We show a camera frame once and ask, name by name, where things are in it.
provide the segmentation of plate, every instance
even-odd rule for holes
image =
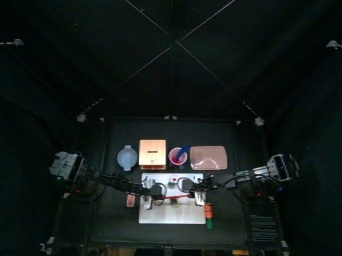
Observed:
[[[192,170],[227,169],[227,154],[223,146],[198,146],[189,149]]]

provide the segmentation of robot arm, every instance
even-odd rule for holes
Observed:
[[[144,183],[129,181],[118,173],[113,173],[113,175],[102,174],[84,164],[84,158],[77,154],[58,152],[54,155],[54,161],[49,167],[49,172],[57,179],[62,179],[72,183],[82,184],[84,181],[86,182],[86,180],[92,180],[126,194],[142,196],[145,198],[150,197],[152,200],[162,199],[161,189],[158,189],[157,183],[149,183],[149,186],[145,186]]]

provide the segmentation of red object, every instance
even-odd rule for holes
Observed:
[[[204,205],[204,213],[205,213],[205,219],[212,218],[212,207],[210,204]]]
[[[133,203],[134,203],[134,195],[130,195],[130,194],[128,194],[126,195],[126,207],[133,207]]]

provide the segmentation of blue object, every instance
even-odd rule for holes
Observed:
[[[189,148],[190,148],[190,146],[184,146],[184,147],[178,150],[178,152],[177,152],[177,154],[176,154],[176,161],[178,161],[180,156],[189,150]]]

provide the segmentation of black wall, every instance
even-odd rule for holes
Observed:
[[[284,235],[295,255],[339,255],[342,54],[331,52],[268,119],[272,153],[292,153],[301,178],[280,197]]]
[[[70,148],[73,130],[58,101],[3,49],[0,88],[0,254],[30,255],[50,236],[58,200],[46,168]]]

